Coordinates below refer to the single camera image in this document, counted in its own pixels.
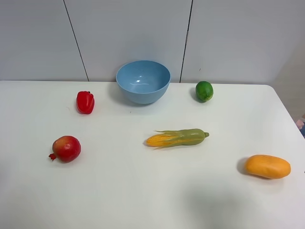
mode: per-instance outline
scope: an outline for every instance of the table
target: table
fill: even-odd
[[[123,98],[116,83],[0,82],[0,227],[3,229],[303,229],[305,141],[266,85],[172,83],[151,105]],[[75,109],[90,91],[90,115]],[[197,146],[154,150],[154,130],[200,128]],[[72,135],[82,151],[48,158]],[[243,174],[245,158],[290,162],[279,180]]]

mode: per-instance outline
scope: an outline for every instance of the red bell pepper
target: red bell pepper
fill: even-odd
[[[90,92],[78,92],[76,105],[81,114],[91,114],[94,107],[93,94]]]

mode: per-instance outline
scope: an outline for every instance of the blue bowl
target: blue bowl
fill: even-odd
[[[162,64],[154,61],[135,61],[124,65],[116,74],[123,94],[137,104],[151,104],[164,95],[171,74]]]

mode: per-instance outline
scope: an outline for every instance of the corn cob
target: corn cob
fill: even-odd
[[[177,130],[177,131],[156,131],[162,134],[154,135],[146,140],[148,146],[172,147],[172,146],[192,146],[201,143],[209,133],[200,129]]]

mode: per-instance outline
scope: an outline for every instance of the lime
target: lime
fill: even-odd
[[[213,87],[207,81],[200,81],[196,85],[196,95],[202,102],[209,101],[213,97]]]

